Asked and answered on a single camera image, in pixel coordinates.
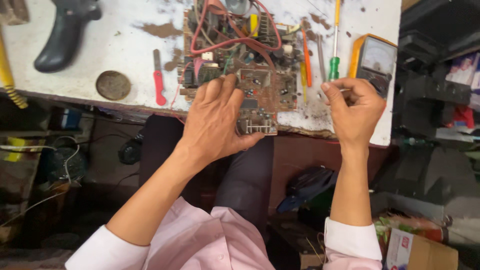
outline blue capacitor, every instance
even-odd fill
[[[248,65],[254,58],[255,58],[255,55],[253,53],[249,53],[243,61],[245,62],[245,64]]]

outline hand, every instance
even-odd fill
[[[332,106],[335,134],[343,148],[366,149],[382,116],[386,102],[363,79],[343,78],[322,84]]]
[[[244,93],[235,89],[234,74],[221,76],[203,84],[185,123],[183,137],[177,148],[188,149],[188,154],[205,167],[211,162],[254,146],[265,135],[237,135],[236,125]]]

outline shirt cuff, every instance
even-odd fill
[[[68,270],[139,270],[150,246],[130,244],[100,227],[65,263]]]
[[[325,247],[342,254],[381,261],[375,226],[351,226],[330,218],[325,220]]]

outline pink shirt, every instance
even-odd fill
[[[324,269],[380,270],[382,255],[373,224],[325,223],[329,262]],[[68,270],[274,270],[258,230],[230,208],[211,214],[182,197],[162,220],[150,246],[125,242],[100,227],[67,261]]]

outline green-handled screwdriver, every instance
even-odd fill
[[[336,55],[336,49],[338,47],[338,25],[340,22],[340,0],[336,0],[336,9],[335,9],[335,38],[333,45],[333,57],[330,59],[330,74],[328,75],[328,80],[330,82],[338,79],[338,65],[340,64],[340,58]]]

